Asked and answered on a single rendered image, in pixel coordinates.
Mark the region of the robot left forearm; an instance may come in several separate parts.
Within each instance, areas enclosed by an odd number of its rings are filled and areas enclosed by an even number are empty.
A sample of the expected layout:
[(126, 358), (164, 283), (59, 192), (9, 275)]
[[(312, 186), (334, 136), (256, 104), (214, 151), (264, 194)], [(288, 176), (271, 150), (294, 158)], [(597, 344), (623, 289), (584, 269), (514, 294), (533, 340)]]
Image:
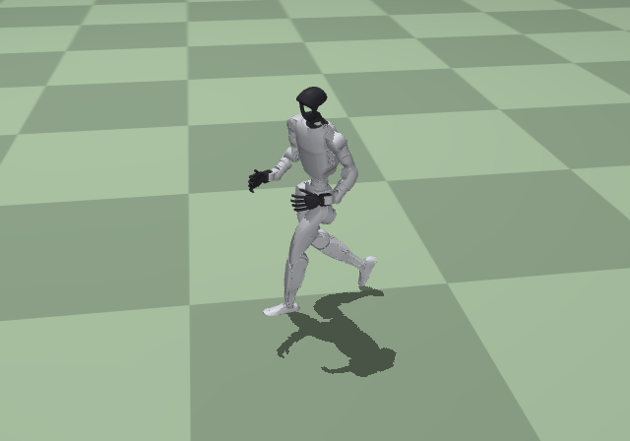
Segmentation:
[(324, 197), (324, 205), (338, 204), (342, 200), (342, 197), (345, 195), (345, 193), (349, 191), (354, 185), (357, 175), (357, 171), (355, 169), (352, 169), (346, 179), (340, 179), (334, 190), (330, 192), (330, 194), (332, 195)]

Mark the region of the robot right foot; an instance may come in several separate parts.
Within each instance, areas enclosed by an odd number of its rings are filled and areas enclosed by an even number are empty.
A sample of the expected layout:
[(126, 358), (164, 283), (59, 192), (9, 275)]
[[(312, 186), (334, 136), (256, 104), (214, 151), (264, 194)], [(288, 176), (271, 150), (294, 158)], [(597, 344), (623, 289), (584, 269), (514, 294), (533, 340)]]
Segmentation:
[[(367, 256), (364, 259), (365, 267), (363, 268), (362, 271), (359, 270), (359, 279), (358, 279), (358, 285), (359, 286), (364, 286), (370, 276), (370, 273), (372, 271), (372, 269), (374, 268), (375, 264), (376, 264), (376, 257), (375, 256)], [(362, 265), (364, 266), (364, 265)]]

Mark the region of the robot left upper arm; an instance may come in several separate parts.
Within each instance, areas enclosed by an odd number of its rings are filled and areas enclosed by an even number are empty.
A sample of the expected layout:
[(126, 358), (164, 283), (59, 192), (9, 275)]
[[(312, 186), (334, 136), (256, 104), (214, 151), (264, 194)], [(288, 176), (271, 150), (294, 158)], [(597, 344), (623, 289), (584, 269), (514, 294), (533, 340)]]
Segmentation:
[(341, 178), (347, 179), (347, 176), (352, 169), (357, 171), (353, 158), (347, 147), (347, 139), (343, 134), (337, 133), (333, 130), (329, 131), (324, 138), (328, 148), (335, 153), (340, 164), (344, 166), (341, 171)]

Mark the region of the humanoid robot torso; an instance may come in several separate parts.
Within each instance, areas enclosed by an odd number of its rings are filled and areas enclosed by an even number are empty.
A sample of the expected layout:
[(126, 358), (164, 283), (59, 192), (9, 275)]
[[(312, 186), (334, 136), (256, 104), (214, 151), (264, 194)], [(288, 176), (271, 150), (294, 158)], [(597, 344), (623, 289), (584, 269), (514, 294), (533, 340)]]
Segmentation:
[(337, 129), (328, 120), (328, 125), (320, 121), (314, 123), (322, 125), (314, 129), (307, 127), (306, 121), (301, 117), (295, 124), (296, 142), (304, 171), (311, 178), (306, 182), (305, 190), (319, 196), (332, 192), (328, 176), (336, 172), (339, 160), (328, 148), (324, 137), (331, 130), (337, 132)]

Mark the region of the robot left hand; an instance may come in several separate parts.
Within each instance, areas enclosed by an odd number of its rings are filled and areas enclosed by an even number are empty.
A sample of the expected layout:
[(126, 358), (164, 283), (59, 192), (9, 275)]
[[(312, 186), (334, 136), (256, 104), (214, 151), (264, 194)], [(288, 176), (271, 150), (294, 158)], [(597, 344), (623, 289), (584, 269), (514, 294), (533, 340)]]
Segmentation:
[(315, 209), (316, 207), (318, 207), (319, 205), (321, 207), (324, 206), (330, 206), (330, 205), (324, 205), (325, 201), (324, 201), (324, 197), (325, 196), (331, 196), (332, 194), (330, 193), (324, 193), (324, 194), (319, 194), (319, 196), (317, 194), (313, 194), (307, 190), (304, 189), (299, 189), (299, 191), (304, 192), (308, 195), (306, 196), (297, 196), (297, 195), (291, 195), (294, 198), (298, 198), (298, 199), (304, 199), (304, 200), (291, 200), (293, 203), (305, 203), (305, 204), (299, 204), (299, 205), (294, 205), (291, 204), (293, 207), (305, 207), (306, 208), (301, 208), (301, 209), (294, 209), (297, 212), (301, 212), (301, 211), (306, 211), (306, 210), (312, 210)]

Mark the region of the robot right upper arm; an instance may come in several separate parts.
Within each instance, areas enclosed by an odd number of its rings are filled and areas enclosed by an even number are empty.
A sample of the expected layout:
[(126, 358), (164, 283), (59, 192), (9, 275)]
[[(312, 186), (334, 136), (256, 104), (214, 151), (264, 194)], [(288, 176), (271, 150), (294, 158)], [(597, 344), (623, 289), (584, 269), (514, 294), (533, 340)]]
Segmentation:
[(285, 157), (292, 160), (293, 162), (298, 162), (300, 160), (299, 150), (296, 142), (295, 136), (295, 124), (300, 119), (302, 114), (297, 114), (286, 121), (286, 125), (288, 128), (288, 139), (290, 142), (290, 147), (285, 152)]

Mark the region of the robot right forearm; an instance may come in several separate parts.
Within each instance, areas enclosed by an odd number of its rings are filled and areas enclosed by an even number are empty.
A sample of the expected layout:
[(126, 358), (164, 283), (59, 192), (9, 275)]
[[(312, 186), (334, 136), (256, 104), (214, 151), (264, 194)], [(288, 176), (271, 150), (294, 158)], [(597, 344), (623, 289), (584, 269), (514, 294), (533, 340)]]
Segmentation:
[(283, 157), (280, 159), (280, 162), (271, 169), (272, 173), (269, 173), (269, 181), (278, 181), (282, 178), (285, 172), (292, 167), (289, 159), (285, 157), (285, 153)]

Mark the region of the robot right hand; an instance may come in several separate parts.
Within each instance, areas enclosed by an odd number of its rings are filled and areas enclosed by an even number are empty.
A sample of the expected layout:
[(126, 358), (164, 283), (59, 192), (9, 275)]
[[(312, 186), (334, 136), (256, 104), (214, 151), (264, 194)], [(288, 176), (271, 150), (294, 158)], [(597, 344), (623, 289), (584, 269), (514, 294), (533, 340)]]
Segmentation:
[(261, 171), (258, 171), (257, 169), (254, 169), (254, 172), (256, 173), (254, 173), (253, 175), (250, 175), (249, 176), (250, 179), (248, 180), (249, 191), (252, 193), (254, 193), (253, 189), (255, 187), (260, 186), (262, 182), (263, 183), (271, 182), (269, 181), (269, 173), (272, 173), (271, 170), (265, 170), (261, 172)]

